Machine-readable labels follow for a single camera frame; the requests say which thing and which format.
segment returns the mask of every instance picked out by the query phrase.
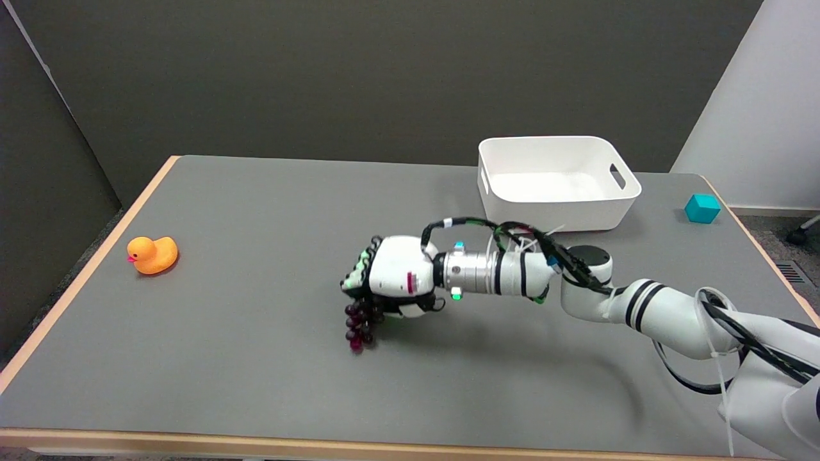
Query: black cable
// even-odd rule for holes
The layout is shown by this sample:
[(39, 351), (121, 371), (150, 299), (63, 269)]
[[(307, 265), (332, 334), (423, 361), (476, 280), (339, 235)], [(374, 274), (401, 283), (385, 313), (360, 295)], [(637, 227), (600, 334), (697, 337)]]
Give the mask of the black cable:
[(550, 257), (555, 258), (562, 270), (571, 275), (580, 287), (607, 296), (613, 292), (612, 288), (607, 287), (598, 280), (597, 277), (592, 275), (592, 271), (585, 262), (570, 253), (563, 245), (556, 242), (555, 239), (541, 230), (518, 221), (502, 222), (499, 224), (499, 228), (506, 232), (508, 232), (509, 229), (521, 229), (532, 234), (541, 247), (541, 253), (544, 255), (544, 259), (549, 261)]
[[(423, 253), (425, 252), (427, 244), (430, 243), (430, 238), (433, 234), (434, 229), (444, 229), (445, 227), (451, 226), (464, 226), (466, 224), (489, 227), (493, 231), (493, 240), (495, 241), (495, 245), (499, 249), (505, 249), (503, 247), (503, 244), (501, 243), (500, 235), (496, 232), (496, 230), (499, 228), (498, 224), (486, 220), (483, 217), (451, 217), (442, 221), (431, 222), (427, 225), (427, 227), (424, 228), (424, 230), (421, 232), (421, 251)], [(504, 232), (502, 235), (508, 237), (516, 244), (521, 244), (521, 239), (519, 239), (517, 236), (509, 232)]]
[[(669, 364), (666, 351), (663, 350), (663, 345), (657, 342), (656, 340), (652, 340), (652, 344), (655, 346), (655, 351), (658, 353), (658, 356), (661, 358), (661, 362), (663, 362), (663, 366), (666, 367), (667, 371), (675, 381), (681, 383), (685, 388), (689, 390), (693, 390), (698, 394), (703, 395), (718, 395), (722, 392), (722, 389), (728, 389), (731, 381), (734, 378), (729, 378), (723, 383), (723, 388), (721, 388), (720, 383), (717, 384), (701, 384), (695, 381), (692, 381), (688, 378), (683, 377), (682, 375), (678, 374), (675, 370), (672, 370), (672, 365)], [(746, 356), (749, 354), (749, 351), (745, 348), (740, 348), (738, 350), (738, 359), (740, 360), (740, 364), (743, 364), (743, 361), (746, 359)]]
[(701, 304), (704, 306), (706, 313), (741, 345), (747, 348), (749, 352), (762, 358), (766, 363), (780, 370), (791, 379), (800, 384), (806, 384), (820, 373), (820, 370), (802, 360), (769, 349), (751, 331), (746, 330), (735, 319), (727, 316), (721, 308), (715, 306), (711, 301), (701, 300)]

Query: table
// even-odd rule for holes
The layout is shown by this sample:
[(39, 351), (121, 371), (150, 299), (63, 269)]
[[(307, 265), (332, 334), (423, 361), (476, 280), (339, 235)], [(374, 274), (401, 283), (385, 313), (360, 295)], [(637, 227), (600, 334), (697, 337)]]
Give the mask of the table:
[[(727, 209), (682, 207), (700, 176), (639, 174), (643, 194), (597, 244), (613, 281), (713, 285), (740, 310), (820, 324)], [(41, 452), (245, 458), (680, 460), (727, 455), (718, 397), (695, 395), (624, 326), (477, 294), (344, 341), (339, 280), (374, 234), (481, 215), (476, 169), (173, 157), (0, 375), (0, 445)], [(180, 260), (140, 276), (137, 235)], [(483, 249), (479, 229), (433, 241)], [(672, 358), (696, 379), (713, 366)], [(741, 436), (736, 453), (774, 457)]]

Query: wooden table edge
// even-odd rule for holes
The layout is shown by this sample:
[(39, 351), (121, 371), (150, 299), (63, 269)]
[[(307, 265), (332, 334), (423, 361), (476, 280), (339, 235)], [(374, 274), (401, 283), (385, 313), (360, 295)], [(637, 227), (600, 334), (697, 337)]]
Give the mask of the wooden table edge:
[[(0, 429), (0, 445), (31, 449), (198, 454), (257, 459), (349, 459), (372, 461), (721, 461), (670, 454), (525, 450), (451, 445), (411, 445), (332, 440), (200, 436), (151, 432)], [(732, 458), (731, 461), (761, 461)]]
[[(71, 282), (63, 296), (54, 304), (51, 311), (39, 323), (29, 339), (15, 354), (6, 368), (0, 372), (0, 395), (11, 380), (25, 364), (26, 360), (37, 349), (43, 338), (57, 323), (59, 317), (80, 291), (85, 282), (97, 269), (100, 262), (108, 255), (114, 244), (120, 239), (125, 229), (134, 220), (142, 206), (159, 186), (168, 171), (174, 166), (179, 156), (169, 157), (157, 174), (148, 183), (142, 194), (134, 201), (111, 234), (102, 242), (100, 248), (83, 267), (80, 274)], [(715, 193), (723, 207), (734, 218), (735, 222), (746, 233), (754, 247), (763, 255), (772, 270), (789, 288), (797, 302), (809, 315), (815, 325), (820, 326), (820, 317), (811, 305), (800, 296), (786, 278), (777, 270), (772, 259), (766, 254), (749, 230), (740, 222), (737, 215), (726, 205), (712, 184), (701, 176)], [(595, 451), (566, 450), (524, 450), (505, 448), (479, 448), (447, 445), (408, 445), (384, 444), (373, 442), (342, 442), (329, 440), (274, 439), (265, 437), (242, 436), (205, 436), (189, 434), (166, 434), (153, 432), (123, 431), (75, 431), (55, 429), (0, 428), (0, 446), (14, 446), (32, 449), (55, 450), (110, 450), (137, 452), (169, 452), (183, 454), (232, 455), (244, 458), (282, 458), (295, 457), (303, 459), (372, 459), (390, 461), (445, 461), (445, 460), (491, 460), (507, 461), (521, 459), (543, 459), (546, 461), (720, 461), (723, 457), (685, 456), (671, 454), (613, 453)], [(732, 458), (732, 461), (760, 461), (759, 459)]]
[(721, 205), (726, 209), (727, 212), (729, 212), (731, 217), (735, 219), (735, 222), (737, 222), (737, 225), (740, 226), (740, 228), (746, 233), (746, 236), (749, 237), (749, 240), (752, 241), (752, 244), (754, 245), (754, 247), (756, 249), (758, 249), (758, 251), (760, 252), (761, 255), (763, 255), (763, 259), (765, 259), (766, 262), (768, 262), (768, 265), (771, 266), (772, 271), (774, 271), (774, 273), (777, 275), (777, 277), (780, 279), (780, 281), (783, 282), (783, 285), (785, 285), (786, 288), (789, 289), (789, 292), (791, 293), (791, 295), (794, 296), (795, 299), (797, 299), (797, 303), (800, 304), (800, 307), (803, 308), (803, 310), (806, 312), (806, 315), (808, 315), (809, 318), (812, 319), (812, 322), (814, 322), (814, 325), (817, 326), (817, 327), (820, 327), (820, 316), (818, 316), (818, 313), (814, 312), (814, 309), (812, 308), (812, 305), (809, 304), (809, 302), (806, 300), (806, 298), (804, 298), (803, 296), (800, 296), (800, 294), (797, 291), (795, 291), (795, 287), (792, 286), (791, 283), (789, 283), (788, 280), (786, 280), (786, 277), (783, 276), (783, 273), (780, 272), (780, 269), (777, 268), (774, 261), (772, 261), (772, 258), (769, 257), (768, 253), (766, 253), (766, 251), (763, 249), (763, 247), (760, 246), (760, 243), (749, 233), (749, 229), (746, 229), (746, 226), (744, 226), (743, 223), (740, 222), (740, 218), (738, 218), (737, 215), (735, 214), (735, 212), (733, 212), (731, 210), (731, 208), (729, 208), (729, 206), (726, 205), (726, 202), (723, 201), (723, 198), (720, 196), (720, 194), (718, 194), (718, 191), (714, 188), (712, 183), (710, 183), (709, 180), (706, 179), (705, 176), (700, 175), (700, 177), (703, 178), (704, 181), (706, 181), (706, 184), (708, 184), (709, 188), (712, 189), (712, 191), (714, 192), (715, 197), (717, 197), (717, 199), (720, 200)]
[(100, 245), (100, 248), (94, 253), (94, 255), (89, 259), (89, 261), (85, 264), (85, 267), (77, 274), (77, 277), (68, 285), (66, 292), (62, 294), (60, 299), (54, 304), (54, 307), (43, 318), (43, 320), (37, 325), (37, 328), (34, 329), (34, 332), (31, 333), (29, 339), (23, 343), (20, 350), (17, 351), (17, 354), (11, 358), (11, 361), (6, 365), (6, 367), (0, 372), (0, 395), (2, 395), (3, 391), (6, 390), (8, 385), (11, 383), (11, 380), (17, 376), (17, 373), (23, 368), (25, 362), (31, 357), (31, 354), (37, 349), (37, 346), (43, 341), (43, 338), (46, 337), (48, 332), (52, 329), (57, 320), (59, 320), (62, 313), (66, 311), (68, 305), (71, 304), (71, 301), (74, 300), (74, 297), (77, 293), (80, 292), (80, 289), (85, 285), (85, 282), (91, 277), (91, 274), (97, 270), (97, 267), (103, 261), (103, 259), (108, 255), (108, 252), (111, 251), (111, 248), (114, 244), (120, 239), (125, 229), (128, 228), (128, 225), (134, 220), (134, 217), (137, 216), (139, 210), (142, 209), (145, 202), (148, 201), (148, 198), (151, 197), (153, 191), (156, 190), (159, 183), (165, 178), (168, 174), (168, 171), (171, 167), (174, 166), (174, 163), (179, 159), (179, 156), (169, 157), (168, 160), (162, 165), (159, 169), (157, 174), (151, 179), (151, 182), (145, 187), (142, 194), (134, 201), (134, 204), (128, 208), (128, 211), (125, 212), (120, 222), (116, 224), (114, 229), (111, 231), (111, 234), (106, 237), (106, 239)]

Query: white plastic bin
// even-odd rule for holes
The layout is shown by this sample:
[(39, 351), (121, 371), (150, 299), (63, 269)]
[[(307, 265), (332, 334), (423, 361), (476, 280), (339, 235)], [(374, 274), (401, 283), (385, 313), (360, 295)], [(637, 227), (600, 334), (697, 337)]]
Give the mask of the white plastic bin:
[(487, 219), (544, 232), (616, 227), (641, 187), (617, 150), (594, 136), (491, 138), (478, 146)]

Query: robotic hand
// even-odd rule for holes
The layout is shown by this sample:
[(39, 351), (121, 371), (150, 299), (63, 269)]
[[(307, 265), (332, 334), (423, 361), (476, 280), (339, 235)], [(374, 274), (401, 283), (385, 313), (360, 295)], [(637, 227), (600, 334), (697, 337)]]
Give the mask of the robotic hand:
[[(439, 253), (430, 243), (435, 228), (472, 224), (493, 230), (497, 250), (470, 252), (463, 244)], [(535, 251), (508, 251), (532, 235)], [(718, 413), (731, 429), (794, 461), (820, 459), (820, 330), (798, 322), (738, 312), (722, 293), (702, 288), (691, 296), (657, 281), (612, 286), (613, 261), (597, 247), (564, 248), (548, 235), (518, 222), (496, 225), (480, 218), (449, 218), (430, 224), (421, 238), (374, 237), (341, 282), (354, 299), (348, 314), (351, 349), (373, 344), (372, 329), (384, 316), (419, 317), (441, 310), (444, 300), (465, 293), (525, 296), (542, 303), (550, 280), (560, 274), (561, 306), (589, 322), (624, 324), (648, 336), (664, 366), (683, 386), (723, 395)], [(740, 368), (729, 380), (703, 385), (676, 373), (663, 346), (694, 359), (737, 352)]]

